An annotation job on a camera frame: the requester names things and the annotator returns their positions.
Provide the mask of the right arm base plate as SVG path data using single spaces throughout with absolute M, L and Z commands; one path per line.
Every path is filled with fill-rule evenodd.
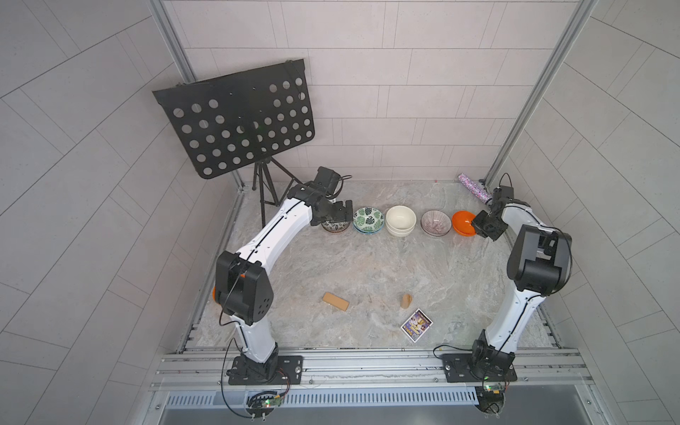
M 481 384 L 482 382 L 515 382 L 517 373 L 513 365 L 515 354 L 483 355 L 476 358 L 472 353 L 446 353 L 439 356 L 444 375 L 449 384 Z

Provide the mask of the purple striped bowl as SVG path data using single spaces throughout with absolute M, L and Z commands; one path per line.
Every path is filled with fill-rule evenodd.
M 451 231 L 452 223 L 444 212 L 430 210 L 421 216 L 421 228 L 432 237 L 443 237 Z

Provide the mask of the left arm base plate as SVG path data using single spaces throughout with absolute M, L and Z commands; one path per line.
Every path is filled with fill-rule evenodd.
M 302 356 L 276 355 L 258 363 L 240 355 L 226 371 L 228 385 L 297 385 L 301 383 L 303 363 Z

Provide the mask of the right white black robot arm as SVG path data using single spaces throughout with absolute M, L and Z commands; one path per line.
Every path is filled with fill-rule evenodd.
M 493 241 L 508 230 L 515 235 L 506 264 L 512 285 L 492 324 L 474 342 L 470 366 L 505 371 L 512 366 L 531 315 L 570 279 L 572 237 L 538 219 L 529 204 L 515 197 L 510 186 L 497 187 L 489 207 L 489 211 L 475 217 L 472 226 L 479 236 Z

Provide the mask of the green leaf bowl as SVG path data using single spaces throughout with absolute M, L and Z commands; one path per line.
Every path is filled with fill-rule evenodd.
M 374 207 L 361 207 L 354 212 L 352 225 L 367 231 L 378 230 L 384 226 L 384 215 Z
M 357 230 L 359 233 L 361 233 L 363 235 L 375 235 L 376 233 L 378 233 L 382 229 L 379 228 L 378 230 L 367 231 L 367 230 L 361 230 L 360 228 L 355 227 L 355 230 Z

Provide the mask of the black white patterned bowl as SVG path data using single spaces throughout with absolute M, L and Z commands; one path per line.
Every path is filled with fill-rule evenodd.
M 342 233 L 345 230 L 347 230 L 347 228 L 349 228 L 349 227 L 350 227 L 350 223 L 348 221 L 335 222 L 335 223 L 331 223 L 331 222 L 322 223 L 322 228 L 324 230 L 326 230 L 327 232 L 333 233 L 333 234 Z

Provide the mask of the cream bowl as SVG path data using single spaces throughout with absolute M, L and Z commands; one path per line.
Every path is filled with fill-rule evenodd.
M 405 205 L 391 207 L 387 211 L 385 219 L 388 225 L 400 231 L 411 230 L 417 223 L 415 212 Z
M 393 228 L 389 224 L 386 224 L 385 226 L 388 232 L 395 237 L 407 237 L 414 231 L 414 227 L 400 230 L 399 228 Z

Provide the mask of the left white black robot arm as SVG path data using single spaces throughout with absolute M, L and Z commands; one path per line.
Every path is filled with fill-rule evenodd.
M 266 373 L 276 366 L 278 346 L 267 318 L 274 302 L 268 273 L 303 228 L 352 219 L 352 201 L 338 200 L 346 179 L 321 166 L 311 182 L 288 190 L 278 212 L 248 244 L 218 257 L 215 299 L 237 326 L 245 364 Z

